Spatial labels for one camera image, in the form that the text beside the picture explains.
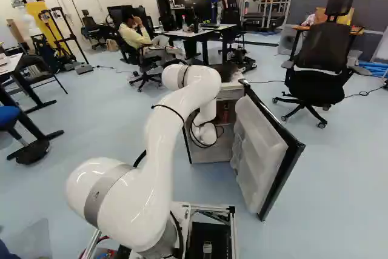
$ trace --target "man sitting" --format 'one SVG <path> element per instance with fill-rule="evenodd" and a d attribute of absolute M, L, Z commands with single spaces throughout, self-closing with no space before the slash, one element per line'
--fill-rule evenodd
<path fill-rule="evenodd" d="M 174 58 L 174 55 L 182 55 L 182 50 L 168 45 L 169 38 L 163 35 L 150 39 L 150 36 L 143 26 L 141 18 L 133 16 L 129 10 L 122 12 L 122 24 L 119 28 L 119 33 L 124 41 L 135 49 L 139 49 L 142 45 L 149 45 L 144 48 L 144 57 L 160 56 L 161 64 Z"/>

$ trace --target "whiteboard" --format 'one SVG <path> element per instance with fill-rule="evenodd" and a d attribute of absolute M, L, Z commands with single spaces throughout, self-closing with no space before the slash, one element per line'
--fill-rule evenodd
<path fill-rule="evenodd" d="M 19 44 L 6 25 L 0 25 L 0 42 L 4 42 L 3 48 L 17 47 Z"/>

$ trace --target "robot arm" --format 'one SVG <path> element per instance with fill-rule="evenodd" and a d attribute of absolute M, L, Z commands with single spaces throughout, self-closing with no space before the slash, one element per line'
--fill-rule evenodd
<path fill-rule="evenodd" d="M 200 107 L 194 135 L 204 143 L 214 143 L 214 127 L 202 124 L 216 115 L 215 98 L 221 87 L 218 72 L 175 64 L 163 71 L 162 80 L 175 91 L 159 104 L 175 110 L 184 120 Z M 110 158 L 95 158 L 80 165 L 67 180 L 70 207 L 104 234 L 140 254 L 169 255 L 157 248 L 171 228 L 173 150 L 183 126 L 179 115 L 165 107 L 153 109 L 145 127 L 147 161 L 142 169 Z"/>

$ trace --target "floor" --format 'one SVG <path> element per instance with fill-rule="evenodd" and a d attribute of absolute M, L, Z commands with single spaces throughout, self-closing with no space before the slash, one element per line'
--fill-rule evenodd
<path fill-rule="evenodd" d="M 262 36 L 249 38 L 265 41 Z M 219 62 L 220 46 L 220 42 L 209 44 L 211 63 Z M 247 49 L 258 64 L 246 74 L 248 80 L 284 79 L 280 65 L 287 57 L 277 55 L 276 47 L 248 45 Z M 112 52 L 89 54 L 95 66 L 135 69 L 119 58 L 119 53 Z M 93 228 L 66 204 L 66 178 L 91 157 L 133 163 L 144 148 L 142 133 L 151 105 L 168 94 L 152 84 L 138 93 L 127 84 L 128 75 L 111 69 L 81 76 L 67 72 L 58 78 L 69 95 L 55 83 L 36 89 L 44 101 L 57 99 L 58 103 L 29 117 L 45 133 L 63 129 L 65 134 L 52 141 L 50 153 L 34 166 L 5 161 L 19 145 L 8 135 L 0 136 L 0 237 L 6 242 L 47 219 L 53 258 L 77 258 L 87 245 Z M 377 78 L 353 76 L 345 91 L 350 95 L 380 85 Z M 252 87 L 277 117 L 292 108 L 271 103 L 286 91 L 283 83 Z M 387 95 L 378 90 L 368 97 L 345 99 L 328 112 L 319 110 L 329 121 L 324 130 L 315 126 L 316 119 L 308 111 L 285 123 L 307 147 L 264 223 L 248 213 L 230 166 L 190 166 L 182 139 L 175 151 L 174 200 L 234 204 L 241 259 L 387 258 Z M 21 93 L 15 98 L 22 108 L 33 105 Z M 26 140 L 33 140 L 20 125 L 17 129 Z"/>

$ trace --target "yellow shirt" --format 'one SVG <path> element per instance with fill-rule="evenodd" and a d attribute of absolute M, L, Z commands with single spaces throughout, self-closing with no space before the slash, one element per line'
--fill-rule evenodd
<path fill-rule="evenodd" d="M 131 29 L 126 24 L 121 24 L 119 28 L 119 33 L 128 45 L 134 47 L 135 49 L 138 49 L 143 44 L 152 44 L 146 28 L 141 27 L 140 30 L 143 35 L 140 35 L 139 33 L 137 33 L 136 30 Z"/>

